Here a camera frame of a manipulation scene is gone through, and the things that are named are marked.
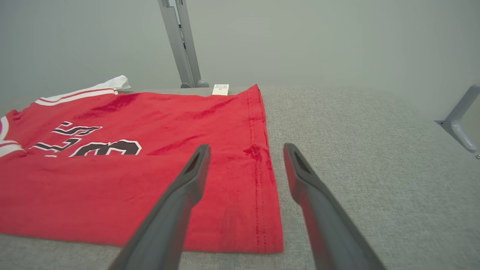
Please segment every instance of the white fabric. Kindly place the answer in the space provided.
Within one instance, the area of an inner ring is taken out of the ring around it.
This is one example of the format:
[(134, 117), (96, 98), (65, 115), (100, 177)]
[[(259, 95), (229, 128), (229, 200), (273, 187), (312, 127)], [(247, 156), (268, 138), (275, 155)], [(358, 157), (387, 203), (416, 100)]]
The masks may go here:
[(23, 151), (23, 148), (20, 146), (20, 145), (14, 145), (14, 144), (10, 144), (10, 145), (5, 145), (5, 146), (0, 146), (0, 157), (3, 157), (7, 154), (10, 154), (14, 151), (18, 151), (18, 150), (21, 150)]
[(100, 95), (105, 95), (105, 94), (118, 95), (118, 92), (114, 89), (103, 89), (103, 90), (97, 90), (97, 91), (91, 91), (91, 92), (89, 91), (89, 92), (80, 93), (80, 94), (69, 93), (69, 94), (65, 94), (64, 96), (66, 96), (66, 97), (70, 96), (70, 95), (74, 95), (74, 96), (71, 96), (71, 97), (68, 97), (68, 98), (57, 98), (57, 100), (53, 99), (53, 97), (48, 98), (50, 101), (55, 101), (55, 102), (46, 102), (46, 101), (43, 101), (43, 100), (39, 99), (39, 100), (35, 101), (35, 103), (40, 104), (40, 105), (44, 105), (44, 106), (53, 106), (53, 105), (69, 102), (69, 101), (76, 100), (76, 99), (100, 96)]
[(46, 101), (59, 101), (60, 99), (62, 99), (64, 97), (72, 96), (72, 95), (83, 93), (83, 92), (90, 91), (90, 90), (104, 89), (104, 88), (112, 88), (112, 89), (115, 89), (115, 90), (126, 90), (126, 89), (130, 89), (131, 86), (128, 84), (127, 77), (121, 75), (121, 76), (118, 76), (118, 77), (113, 78), (111, 80), (108, 80), (104, 83), (98, 84), (96, 86), (92, 86), (92, 87), (89, 87), (89, 88), (73, 91), (73, 92), (70, 92), (70, 93), (67, 93), (67, 94), (57, 95), (57, 96), (53, 96), (53, 97), (49, 97), (49, 98), (40, 98), (40, 99), (46, 100)]
[(0, 132), (0, 140), (3, 140), (8, 132), (8, 120), (6, 116), (3, 116), (0, 119), (1, 122), (1, 132)]

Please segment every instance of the clothing tag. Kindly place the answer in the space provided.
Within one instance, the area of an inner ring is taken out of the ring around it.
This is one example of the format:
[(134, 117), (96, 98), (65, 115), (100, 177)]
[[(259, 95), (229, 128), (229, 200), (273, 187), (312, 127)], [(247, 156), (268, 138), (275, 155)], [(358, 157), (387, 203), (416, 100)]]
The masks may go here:
[(228, 96), (229, 85), (214, 85), (212, 95)]

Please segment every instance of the red jersey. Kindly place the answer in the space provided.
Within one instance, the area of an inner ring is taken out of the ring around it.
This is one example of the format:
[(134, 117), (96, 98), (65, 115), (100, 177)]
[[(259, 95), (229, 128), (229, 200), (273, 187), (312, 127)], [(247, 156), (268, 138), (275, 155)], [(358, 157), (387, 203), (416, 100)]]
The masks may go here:
[(209, 97), (89, 88), (9, 112), (0, 233), (123, 246), (201, 144), (211, 163), (184, 249), (282, 252), (257, 85)]

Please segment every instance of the jersey number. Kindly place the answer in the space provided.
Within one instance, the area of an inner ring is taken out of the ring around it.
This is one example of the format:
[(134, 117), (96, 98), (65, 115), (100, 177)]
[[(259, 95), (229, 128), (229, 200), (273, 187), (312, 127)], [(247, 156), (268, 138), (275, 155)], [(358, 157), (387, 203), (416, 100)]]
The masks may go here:
[[(101, 126), (74, 126), (71, 122), (63, 122), (60, 124), (56, 129), (52, 132), (57, 134), (62, 134), (66, 136), (85, 136), (88, 135), (98, 129), (101, 129)], [(81, 138), (70, 138), (63, 142), (63, 146), (58, 145), (49, 145), (46, 143), (39, 142), (32, 146), (31, 148), (35, 147), (38, 149), (42, 149), (45, 151), (53, 151), (55, 153), (61, 152), (72, 145), (81, 141)], [(89, 152), (94, 152), (95, 155), (109, 155), (112, 151), (120, 152), (122, 155), (137, 155), (142, 147), (137, 141), (129, 141), (129, 140), (119, 140), (118, 142), (91, 142), (87, 145), (81, 146), (75, 150), (70, 157), (76, 156), (86, 156)]]

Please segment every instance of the red fabric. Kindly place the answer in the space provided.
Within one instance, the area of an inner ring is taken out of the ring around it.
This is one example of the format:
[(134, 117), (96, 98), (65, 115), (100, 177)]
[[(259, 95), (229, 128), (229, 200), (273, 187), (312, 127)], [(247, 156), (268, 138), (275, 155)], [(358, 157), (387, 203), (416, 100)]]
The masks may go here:
[[(25, 152), (0, 158), (1, 233), (123, 246), (195, 149), (209, 144), (204, 196), (192, 211), (184, 250), (283, 251), (256, 85), (234, 96), (115, 92), (54, 106), (32, 103), (10, 112), (7, 120), (3, 140), (17, 142)], [(64, 122), (71, 124), (61, 126)], [(75, 126), (97, 129), (86, 135), (52, 132)], [(32, 147), (65, 147), (71, 138), (81, 140), (62, 151)], [(120, 140), (136, 141), (141, 149), (136, 155), (114, 149), (70, 157), (89, 143)]]

